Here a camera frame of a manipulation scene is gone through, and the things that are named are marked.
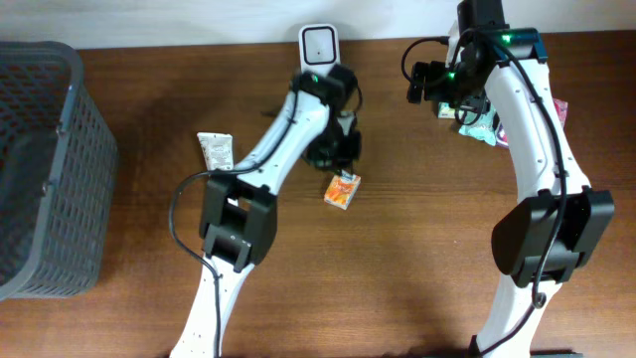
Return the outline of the red purple tissue pack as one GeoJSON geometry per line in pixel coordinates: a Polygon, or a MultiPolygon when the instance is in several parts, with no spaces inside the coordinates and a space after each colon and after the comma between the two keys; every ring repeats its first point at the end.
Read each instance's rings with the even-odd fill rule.
{"type": "MultiPolygon", "coordinates": [[[[561,127],[565,127],[568,103],[566,101],[563,101],[557,98],[553,99],[553,103],[556,109],[556,114],[560,122],[560,125],[561,127]]],[[[508,145],[507,135],[505,133],[503,123],[501,121],[501,118],[498,112],[496,112],[493,117],[493,127],[494,127],[494,133],[496,138],[496,145],[500,147],[508,148],[509,145],[508,145]]]]}

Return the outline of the green wet wipes pack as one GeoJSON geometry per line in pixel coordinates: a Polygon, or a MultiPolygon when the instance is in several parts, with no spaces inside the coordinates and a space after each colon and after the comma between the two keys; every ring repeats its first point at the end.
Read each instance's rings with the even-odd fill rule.
{"type": "Polygon", "coordinates": [[[459,127],[458,133],[483,141],[491,146],[496,145],[495,129],[493,128],[496,110],[488,103],[480,116],[468,111],[466,117],[460,116],[464,125],[459,127]]]}

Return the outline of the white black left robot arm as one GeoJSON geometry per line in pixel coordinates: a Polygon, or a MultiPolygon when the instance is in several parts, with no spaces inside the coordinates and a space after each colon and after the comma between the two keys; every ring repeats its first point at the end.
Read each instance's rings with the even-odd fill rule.
{"type": "Polygon", "coordinates": [[[350,178],[360,157],[357,114],[346,108],[360,94],[346,66],[324,73],[296,74],[285,102],[253,150],[230,170],[192,174],[175,189],[168,211],[171,237],[178,236],[175,212],[184,191],[205,182],[199,253],[187,253],[202,267],[200,283],[173,357],[219,357],[225,330],[248,275],[268,254],[277,233],[277,199],[298,160],[350,178]]]}

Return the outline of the teal tissue packet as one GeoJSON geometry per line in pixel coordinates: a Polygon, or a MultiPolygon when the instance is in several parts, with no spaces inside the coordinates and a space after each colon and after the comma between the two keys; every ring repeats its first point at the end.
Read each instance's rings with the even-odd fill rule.
{"type": "Polygon", "coordinates": [[[437,117],[443,119],[453,119],[455,117],[456,110],[451,107],[447,102],[440,102],[438,104],[437,117]]]}

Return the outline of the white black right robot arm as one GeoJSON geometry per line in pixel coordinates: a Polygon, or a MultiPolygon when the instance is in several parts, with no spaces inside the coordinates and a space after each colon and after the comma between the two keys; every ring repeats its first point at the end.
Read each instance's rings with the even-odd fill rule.
{"type": "Polygon", "coordinates": [[[577,164],[559,121],[547,50],[534,28],[514,28],[498,1],[465,0],[440,38],[442,62],[403,67],[407,100],[444,102],[457,121],[485,104],[507,137],[516,207],[492,231],[500,278],[492,308],[467,348],[470,357],[527,357],[542,316],[584,267],[614,215],[577,164]]]}

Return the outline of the orange tissue packet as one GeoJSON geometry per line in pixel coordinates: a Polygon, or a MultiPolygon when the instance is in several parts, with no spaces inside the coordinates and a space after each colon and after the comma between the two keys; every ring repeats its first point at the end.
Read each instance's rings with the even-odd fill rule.
{"type": "Polygon", "coordinates": [[[357,174],[346,171],[335,174],[325,191],[323,199],[327,204],[347,210],[361,182],[362,178],[357,174]]]}

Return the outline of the cream tube with gold cap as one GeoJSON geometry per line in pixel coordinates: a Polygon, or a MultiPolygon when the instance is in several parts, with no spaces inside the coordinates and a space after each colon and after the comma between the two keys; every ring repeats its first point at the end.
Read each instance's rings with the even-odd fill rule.
{"type": "Polygon", "coordinates": [[[197,138],[208,170],[234,168],[233,137],[230,134],[198,132],[197,138]]]}

